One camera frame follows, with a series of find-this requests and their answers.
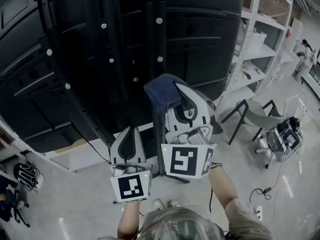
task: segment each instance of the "hand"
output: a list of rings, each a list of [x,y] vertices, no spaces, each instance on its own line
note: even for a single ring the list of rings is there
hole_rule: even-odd
[[[0,201],[6,201],[6,195],[5,194],[0,194]]]

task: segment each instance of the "gray chair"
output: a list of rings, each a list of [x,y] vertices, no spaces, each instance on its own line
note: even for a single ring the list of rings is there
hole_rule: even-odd
[[[272,108],[268,115],[266,115],[265,109],[272,105]],[[234,133],[229,141],[229,145],[231,145],[234,140],[241,124],[246,124],[248,126],[260,127],[259,131],[253,138],[253,141],[258,137],[260,132],[265,130],[271,130],[276,127],[277,124],[283,122],[287,117],[282,116],[274,103],[273,100],[270,100],[266,105],[261,106],[261,104],[255,100],[242,100],[236,104],[236,107],[228,114],[223,120],[224,123],[228,120],[235,112],[239,112],[241,118],[239,123],[237,124]]]

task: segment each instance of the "person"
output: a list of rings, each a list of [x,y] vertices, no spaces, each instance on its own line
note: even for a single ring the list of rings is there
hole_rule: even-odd
[[[139,240],[271,240],[270,231],[262,225],[257,216],[240,201],[236,187],[222,168],[212,166],[209,181],[212,191],[224,208],[229,221],[229,234],[235,238],[226,238],[223,230],[211,221],[207,211],[198,206],[181,207],[175,200],[170,208],[164,209],[161,200],[153,202],[155,211],[144,216],[139,231],[140,203],[126,203],[120,219],[117,238],[107,236],[99,240],[132,240],[138,234]]]
[[[301,55],[303,57],[302,58],[303,60],[294,77],[299,83],[301,82],[301,77],[303,77],[312,66],[312,63],[311,63],[312,48],[308,44],[306,39],[303,39],[301,44],[305,47],[305,51]]]

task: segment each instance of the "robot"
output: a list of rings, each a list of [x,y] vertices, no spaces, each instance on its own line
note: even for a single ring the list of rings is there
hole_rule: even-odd
[[[212,142],[213,132],[221,134],[222,129],[218,123],[211,123],[214,108],[210,99],[188,86],[175,85],[192,109],[184,111],[182,106],[177,106],[167,111],[167,144],[161,145],[165,171],[169,176],[200,179],[208,175],[217,146]],[[123,144],[128,138],[132,139],[134,152],[125,155]],[[152,165],[146,161],[138,128],[129,126],[116,138],[110,157],[111,183],[117,201],[131,203],[146,200],[151,194]]]

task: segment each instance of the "power strip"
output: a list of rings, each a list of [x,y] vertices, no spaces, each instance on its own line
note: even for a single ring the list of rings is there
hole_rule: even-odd
[[[262,221],[263,215],[262,215],[262,205],[259,205],[254,209],[255,215],[258,217],[259,221]]]

